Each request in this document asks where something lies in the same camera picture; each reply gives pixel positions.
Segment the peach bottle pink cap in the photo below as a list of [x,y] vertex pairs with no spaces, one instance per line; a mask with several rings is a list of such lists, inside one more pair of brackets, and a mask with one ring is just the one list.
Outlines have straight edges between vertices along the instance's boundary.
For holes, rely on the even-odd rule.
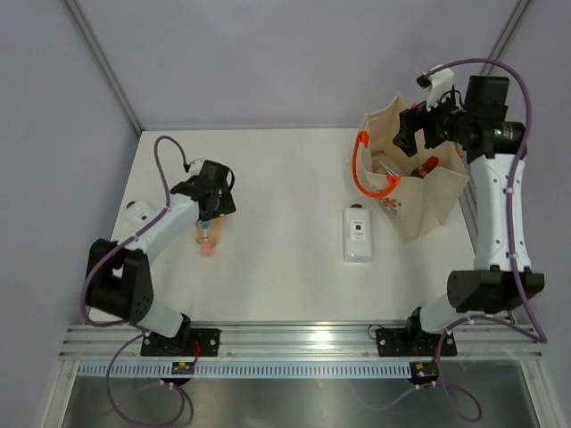
[[195,223],[195,241],[204,257],[210,257],[213,254],[216,245],[219,243],[223,225],[224,218],[214,218]]

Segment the clear squeeze tube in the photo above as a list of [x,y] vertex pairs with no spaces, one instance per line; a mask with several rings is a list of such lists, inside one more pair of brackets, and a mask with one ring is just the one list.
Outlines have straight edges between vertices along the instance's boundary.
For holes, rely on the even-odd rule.
[[379,159],[379,158],[375,158],[375,161],[377,163],[377,165],[379,167],[381,167],[387,175],[391,175],[391,176],[399,176],[400,173],[395,170],[390,163],[386,163],[384,160]]

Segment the cream pump bottle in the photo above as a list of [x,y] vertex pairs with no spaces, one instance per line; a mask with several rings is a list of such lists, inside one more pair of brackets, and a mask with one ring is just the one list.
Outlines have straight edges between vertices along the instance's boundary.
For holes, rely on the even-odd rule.
[[377,156],[372,159],[372,166],[377,174],[393,175],[393,170],[386,163],[386,160],[382,156]]

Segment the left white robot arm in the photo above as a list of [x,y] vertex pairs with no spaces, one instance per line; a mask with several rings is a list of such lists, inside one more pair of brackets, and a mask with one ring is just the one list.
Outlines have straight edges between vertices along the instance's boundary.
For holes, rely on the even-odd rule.
[[148,218],[143,203],[128,206],[128,214],[142,227],[125,242],[99,239],[92,244],[84,302],[148,332],[142,355],[196,355],[206,339],[191,326],[189,316],[155,297],[151,266],[190,228],[201,255],[212,255],[223,217],[236,210],[231,194],[235,180],[231,168],[205,160],[198,174],[169,189],[166,207],[154,218]]

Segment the green bottle red cap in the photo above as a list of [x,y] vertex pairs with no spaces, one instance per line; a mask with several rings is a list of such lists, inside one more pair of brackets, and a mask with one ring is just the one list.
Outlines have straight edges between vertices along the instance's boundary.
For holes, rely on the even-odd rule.
[[429,157],[424,163],[413,169],[410,173],[412,177],[425,178],[430,172],[436,169],[439,165],[439,158],[436,156]]

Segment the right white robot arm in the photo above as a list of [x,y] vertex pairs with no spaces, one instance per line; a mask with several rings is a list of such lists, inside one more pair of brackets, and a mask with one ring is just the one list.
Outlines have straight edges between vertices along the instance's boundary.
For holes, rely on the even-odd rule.
[[525,169],[525,125],[506,119],[509,79],[473,76],[463,100],[452,78],[421,76],[428,89],[424,102],[399,115],[393,142],[407,156],[417,153],[417,132],[425,146],[458,144],[467,157],[476,188],[477,239],[474,266],[453,271],[446,293],[430,305],[416,308],[402,329],[377,329],[378,351],[393,347],[399,355],[433,356],[441,333],[458,319],[486,319],[522,306],[543,290],[544,275],[531,267],[521,214]]

